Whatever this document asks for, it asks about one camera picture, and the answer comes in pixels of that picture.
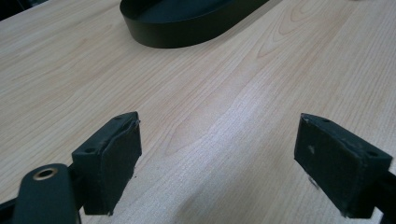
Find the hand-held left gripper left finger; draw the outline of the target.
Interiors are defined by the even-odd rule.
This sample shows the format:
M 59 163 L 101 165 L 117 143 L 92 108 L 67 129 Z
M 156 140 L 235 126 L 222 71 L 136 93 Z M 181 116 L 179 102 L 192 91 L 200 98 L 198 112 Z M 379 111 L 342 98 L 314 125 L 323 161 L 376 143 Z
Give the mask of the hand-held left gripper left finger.
M 137 112 L 116 116 L 72 153 L 87 215 L 112 215 L 142 155 Z

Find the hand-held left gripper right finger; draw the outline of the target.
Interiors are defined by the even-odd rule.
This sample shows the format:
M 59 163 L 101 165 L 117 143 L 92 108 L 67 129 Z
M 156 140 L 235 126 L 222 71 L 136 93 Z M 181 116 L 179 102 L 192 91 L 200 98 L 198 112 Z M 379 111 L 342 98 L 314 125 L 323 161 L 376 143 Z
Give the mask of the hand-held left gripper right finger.
M 335 122 L 300 116 L 294 159 L 345 217 L 393 217 L 392 157 Z

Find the black oval tray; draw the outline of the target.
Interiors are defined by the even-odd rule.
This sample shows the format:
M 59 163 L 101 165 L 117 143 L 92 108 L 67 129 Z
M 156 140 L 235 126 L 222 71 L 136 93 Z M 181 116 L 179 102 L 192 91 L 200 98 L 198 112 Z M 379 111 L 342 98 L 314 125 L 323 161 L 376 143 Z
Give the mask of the black oval tray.
M 222 35 L 269 0 L 121 0 L 138 43 L 157 49 L 193 46 Z

